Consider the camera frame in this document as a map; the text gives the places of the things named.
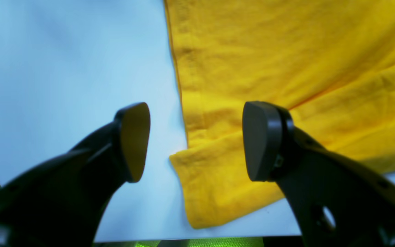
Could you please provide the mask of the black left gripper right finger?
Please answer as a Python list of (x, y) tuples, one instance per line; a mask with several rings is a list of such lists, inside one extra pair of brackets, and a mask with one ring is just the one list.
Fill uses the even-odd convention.
[(306, 247), (395, 247), (395, 184), (328, 151), (277, 105), (246, 102), (242, 131), (250, 180), (278, 185)]

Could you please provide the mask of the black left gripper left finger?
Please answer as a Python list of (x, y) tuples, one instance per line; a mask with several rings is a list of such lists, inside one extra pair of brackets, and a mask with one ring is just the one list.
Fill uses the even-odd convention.
[(0, 247), (90, 247), (114, 193), (144, 173), (151, 117), (146, 103), (75, 147), (0, 188)]

